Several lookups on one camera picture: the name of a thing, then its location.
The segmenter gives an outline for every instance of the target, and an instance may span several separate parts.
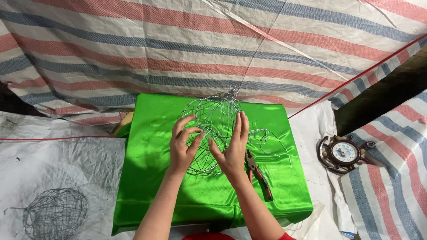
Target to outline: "hand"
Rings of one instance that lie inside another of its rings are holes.
[[[209,151],[216,159],[221,170],[225,173],[228,180],[233,182],[243,175],[245,165],[246,143],[248,142],[249,121],[245,112],[236,114],[236,124],[231,136],[230,145],[222,153],[215,141],[208,139]]]
[[[183,130],[183,127],[193,120],[196,115],[192,114],[186,118],[179,119],[172,128],[172,137],[169,142],[170,147],[170,166],[169,171],[184,175],[194,160],[197,149],[202,142],[205,133],[201,129],[192,127]],[[187,146],[187,140],[190,134],[201,132],[194,138],[190,146]]]

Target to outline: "clock face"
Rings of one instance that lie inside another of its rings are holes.
[[[341,162],[349,163],[357,158],[356,146],[346,142],[339,142],[332,147],[332,155]]]

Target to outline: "forearm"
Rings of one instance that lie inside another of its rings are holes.
[[[183,174],[166,171],[157,194],[135,233],[134,240],[168,239],[176,197],[183,177]]]
[[[232,182],[243,218],[253,240],[277,240],[285,231],[265,206],[246,174]]]

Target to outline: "red shirt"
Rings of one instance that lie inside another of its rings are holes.
[[[186,236],[182,240],[235,240],[235,239],[219,232],[202,232],[202,233]],[[278,240],[295,240],[295,238],[292,238],[287,233],[285,233]]]

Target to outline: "red and blue striped tarp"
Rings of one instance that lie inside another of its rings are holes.
[[[370,164],[341,178],[362,239],[427,238],[427,90],[350,133]]]
[[[424,44],[426,9],[425,0],[1,1],[0,80],[49,116],[92,125],[120,121],[142,92],[238,86],[242,100],[289,113],[339,92],[340,106],[388,73],[367,70],[396,55],[391,70]]]

